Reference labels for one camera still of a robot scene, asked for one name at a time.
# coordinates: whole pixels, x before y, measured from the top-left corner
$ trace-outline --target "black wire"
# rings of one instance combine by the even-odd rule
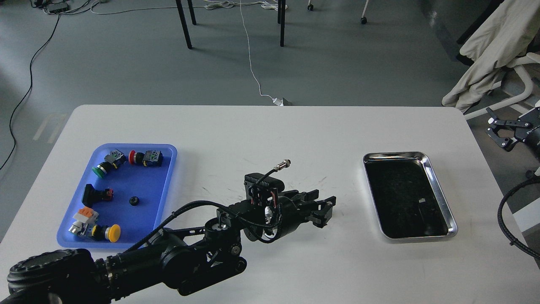
[[[531,248],[529,248],[527,245],[523,244],[521,241],[519,241],[511,232],[510,230],[508,230],[508,228],[506,227],[506,225],[504,224],[504,221],[503,221],[503,215],[502,215],[502,211],[503,211],[503,206],[504,204],[507,202],[507,200],[512,196],[514,195],[518,190],[524,188],[525,186],[528,186],[530,184],[538,184],[540,183],[540,177],[538,176],[535,176],[531,179],[528,179],[522,183],[520,183],[519,185],[513,187],[510,191],[508,191],[505,196],[503,197],[503,199],[501,200],[501,203],[499,204],[499,208],[497,210],[497,221],[499,223],[499,227],[501,228],[503,234],[508,238],[508,240],[510,240],[510,245],[515,245],[517,248],[519,248],[521,251],[525,252],[526,254],[534,257],[535,259],[540,259],[540,253],[532,250]]]
[[[90,8],[85,9],[84,11],[76,12],[76,11],[80,10],[81,8],[87,6],[88,4],[90,4],[90,0],[86,1],[83,5],[79,6],[79,7],[76,8],[76,9],[70,10],[69,12],[63,12],[63,13],[61,13],[61,14],[62,14],[62,15],[66,15],[66,16],[79,15],[79,14],[82,14],[82,13],[84,13],[84,12],[89,11],[92,7],[95,7],[96,5],[98,5],[99,2],[97,2],[96,5],[94,5],[94,6],[90,7]]]
[[[55,28],[52,30],[52,33],[51,33],[51,36],[49,37],[49,39],[47,39],[47,41],[34,53],[34,55],[32,56],[32,59],[30,60],[30,87],[28,88],[28,91],[26,91],[26,94],[24,94],[23,98],[21,98],[21,101],[19,101],[19,103],[17,104],[17,106],[13,109],[13,112],[11,113],[11,117],[9,118],[9,133],[11,134],[11,138],[13,138],[13,148],[11,148],[11,152],[9,152],[9,155],[8,155],[8,158],[6,158],[5,162],[2,164],[2,166],[0,167],[0,170],[2,170],[2,168],[4,168],[5,164],[8,162],[9,158],[11,157],[11,155],[13,154],[13,151],[15,150],[15,146],[17,145],[17,140],[15,139],[15,135],[13,134],[13,126],[11,125],[12,121],[13,121],[13,115],[15,114],[15,111],[17,110],[17,108],[21,105],[21,103],[23,103],[24,99],[28,96],[28,94],[30,93],[30,91],[32,90],[32,87],[33,87],[33,76],[32,76],[32,65],[33,65],[33,62],[34,62],[34,59],[36,58],[37,54],[39,53],[39,51],[41,51],[47,44],[49,44],[49,42],[51,41],[53,35],[55,34],[55,31],[56,31],[56,27],[58,26],[58,21],[60,21],[60,15],[58,15],[58,19],[56,19],[56,24],[55,24]]]
[[[252,189],[253,187],[257,186],[261,181],[263,181],[265,178],[269,177],[270,174],[274,173],[274,172],[277,172],[276,169],[272,169],[270,171],[268,171],[265,175],[263,175],[260,179],[258,179],[256,182],[253,183],[253,185],[251,185],[247,191],[248,193],[251,195],[252,194]]]
[[[238,219],[240,222],[242,222],[244,225],[246,225],[246,228],[249,230],[249,232],[251,232],[253,235],[255,235],[255,237],[259,241],[264,242],[264,243],[266,243],[267,241],[264,240],[264,239],[261,239],[260,237],[258,237],[257,234],[255,234],[254,231],[251,229],[251,226],[272,229],[272,228],[275,228],[275,227],[277,227],[277,226],[279,226],[281,224],[281,219],[280,219],[279,221],[277,221],[276,223],[274,223],[272,225],[261,225],[261,224],[258,224],[258,223],[251,222],[251,221],[239,216],[237,213],[235,213],[233,210],[231,210],[227,206],[224,206],[224,205],[212,202],[212,201],[193,201],[193,202],[185,204],[184,206],[180,207],[178,210],[174,211],[169,217],[167,217],[154,230],[152,230],[149,234],[147,234],[140,241],[138,241],[137,243],[132,245],[126,251],[124,251],[124,253],[136,250],[139,247],[141,247],[144,243],[146,243],[149,239],[151,239],[158,231],[163,229],[168,223],[170,223],[172,220],[177,218],[182,213],[185,213],[185,212],[187,212],[187,211],[189,211],[189,210],[191,210],[193,208],[202,207],[202,206],[214,206],[214,207],[218,207],[218,208],[222,209],[223,211],[225,211],[225,213],[227,213],[228,215],[233,216],[234,219]]]

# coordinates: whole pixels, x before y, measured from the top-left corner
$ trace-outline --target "black nut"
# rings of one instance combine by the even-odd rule
[[[130,205],[132,205],[132,206],[137,206],[139,204],[139,202],[140,202],[139,198],[136,197],[136,196],[132,196],[130,198]]]

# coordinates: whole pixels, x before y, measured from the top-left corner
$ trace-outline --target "floor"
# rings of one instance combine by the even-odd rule
[[[69,2],[77,7],[84,1]],[[275,11],[253,5],[243,7],[242,13],[263,94],[284,97],[294,106],[439,107],[467,69],[454,59],[459,49],[455,41],[488,2],[371,1],[368,23],[361,25],[364,1],[313,0],[314,11],[306,9],[307,1],[289,1],[284,48],[279,47]],[[174,1],[155,0],[151,5],[172,6]],[[147,7],[149,2],[142,0],[110,0],[94,10]],[[239,8],[197,8],[195,14],[199,24],[189,24],[192,50],[186,48],[176,9],[61,17],[50,44],[34,62],[31,94],[13,117],[18,145],[0,171],[0,240],[79,105],[274,106],[271,98],[259,96],[249,70]],[[11,112],[30,85],[30,58],[51,35],[56,20],[26,0],[0,3],[2,162],[12,147]],[[504,93],[496,92],[483,103],[503,98]],[[114,119],[114,113],[95,115]],[[512,119],[517,113],[505,115]],[[499,149],[483,133],[486,121],[471,121],[471,129],[506,191],[538,163],[524,147],[511,153]],[[147,126],[141,122],[140,127]],[[54,199],[44,197],[43,203]],[[497,205],[487,212],[495,214]]]

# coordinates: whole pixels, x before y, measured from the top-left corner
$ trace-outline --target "white table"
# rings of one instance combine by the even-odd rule
[[[245,196],[244,174],[286,189],[337,197],[329,225],[307,223],[273,244],[242,238],[246,271],[188,297],[163,284],[124,303],[532,303],[534,260],[508,245],[496,221],[502,195],[469,127],[453,108],[84,105],[71,115],[0,244],[2,277],[31,255],[59,248],[56,230],[92,152],[103,143],[169,143],[179,157],[164,211]],[[458,224],[441,242],[394,244],[382,236],[362,165],[366,153],[430,157]],[[215,209],[170,227],[202,226]],[[507,216],[510,229],[518,230]],[[95,259],[114,254],[91,250]],[[8,295],[2,283],[0,298]]]

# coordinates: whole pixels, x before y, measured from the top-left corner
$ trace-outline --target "stainless steel tray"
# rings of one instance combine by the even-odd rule
[[[424,153],[370,153],[363,162],[379,226],[387,238],[427,241],[457,233],[456,221]]]

